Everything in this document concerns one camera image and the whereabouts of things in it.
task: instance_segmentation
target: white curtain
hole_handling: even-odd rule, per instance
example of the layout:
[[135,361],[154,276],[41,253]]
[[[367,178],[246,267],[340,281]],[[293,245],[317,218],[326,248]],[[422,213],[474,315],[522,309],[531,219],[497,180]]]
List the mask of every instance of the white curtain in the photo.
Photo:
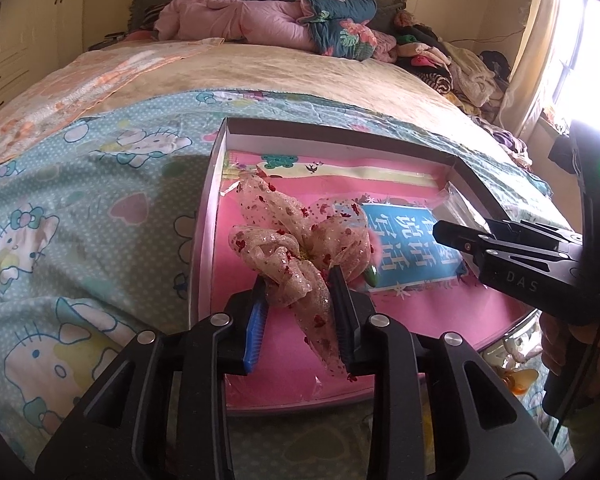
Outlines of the white curtain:
[[532,0],[529,19],[513,65],[510,85],[495,123],[527,140],[546,95],[545,68],[550,60],[559,0]]

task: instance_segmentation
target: pink box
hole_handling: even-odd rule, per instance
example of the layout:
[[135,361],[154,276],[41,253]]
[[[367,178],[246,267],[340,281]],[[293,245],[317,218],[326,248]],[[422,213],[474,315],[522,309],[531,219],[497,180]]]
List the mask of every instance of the pink box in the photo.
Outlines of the pink box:
[[[213,146],[203,187],[192,247],[189,280],[189,322],[222,310],[231,294],[253,285],[254,273],[241,265],[226,241],[227,222],[240,223],[228,200],[222,172],[229,152],[281,153],[316,160],[336,160],[346,168],[360,160],[382,163],[388,172],[408,170],[414,189],[435,194],[447,182],[484,217],[507,219],[504,209],[478,176],[459,157],[439,150],[375,134],[286,121],[229,118],[224,120]],[[309,182],[319,182],[317,177]],[[290,183],[293,179],[276,182]],[[382,183],[382,188],[389,184]],[[220,211],[232,211],[223,219]],[[216,283],[224,272],[221,285]],[[529,314],[529,307],[478,283],[448,290],[412,294],[408,307],[391,297],[372,296],[379,311],[400,320],[412,332],[440,336],[461,333],[476,349],[483,349],[511,330]],[[260,362],[248,378],[228,378],[228,407],[240,411],[289,410],[327,402],[343,402],[372,391],[372,378],[355,383],[330,378],[311,351],[296,337],[290,312],[272,312],[267,320]]]

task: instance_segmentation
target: green object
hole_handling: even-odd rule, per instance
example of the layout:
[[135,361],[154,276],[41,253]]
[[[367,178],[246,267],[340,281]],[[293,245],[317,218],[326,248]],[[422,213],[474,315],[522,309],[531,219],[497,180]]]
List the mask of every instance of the green object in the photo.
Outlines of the green object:
[[378,286],[378,270],[376,269],[375,265],[369,264],[369,266],[365,269],[365,272],[362,273],[362,277],[369,286]]
[[404,45],[405,43],[418,43],[418,40],[413,34],[405,34],[404,36],[396,36],[395,41],[398,45]]

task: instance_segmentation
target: bed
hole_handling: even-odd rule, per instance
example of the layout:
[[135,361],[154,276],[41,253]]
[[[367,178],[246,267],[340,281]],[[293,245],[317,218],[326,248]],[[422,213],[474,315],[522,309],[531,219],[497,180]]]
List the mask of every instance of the bed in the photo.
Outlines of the bed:
[[[131,29],[137,9],[163,0],[134,1]],[[394,12],[403,3],[394,1]],[[0,432],[29,466],[94,374],[136,332],[186,330],[193,224],[208,155],[227,116],[326,124],[433,146],[471,165],[512,219],[568,226],[487,133],[398,67],[271,46],[203,47],[138,70],[85,100],[55,123],[60,127],[47,121],[46,129],[33,123],[24,134],[0,132]],[[106,52],[130,59],[156,48],[133,42]],[[129,135],[139,149],[121,154],[115,143]],[[157,148],[145,149],[151,142]],[[525,402],[540,416],[538,399],[532,391]],[[257,430],[256,447],[289,478],[306,477],[316,457],[305,441],[316,439],[332,450],[318,457],[321,478],[335,471],[363,478],[369,413],[362,402],[284,424],[236,419],[238,477],[262,470],[248,445]],[[274,434],[296,444],[275,446],[276,438],[266,437]],[[566,448],[564,438],[560,445]]]

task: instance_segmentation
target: metal screw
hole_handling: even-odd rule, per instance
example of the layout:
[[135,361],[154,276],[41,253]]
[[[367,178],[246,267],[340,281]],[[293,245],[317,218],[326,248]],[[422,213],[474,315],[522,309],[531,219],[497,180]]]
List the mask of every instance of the metal screw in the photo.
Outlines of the metal screw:
[[155,341],[155,333],[151,332],[151,330],[144,330],[138,334],[138,342],[141,345],[150,345]]
[[224,312],[218,312],[218,314],[211,316],[211,324],[213,326],[225,326],[230,320],[231,318]]
[[445,343],[451,346],[460,346],[462,344],[462,336],[455,332],[447,332],[445,334]]
[[383,314],[373,314],[373,316],[369,318],[369,321],[373,326],[377,326],[380,328],[389,325],[389,318],[387,316],[384,316]]

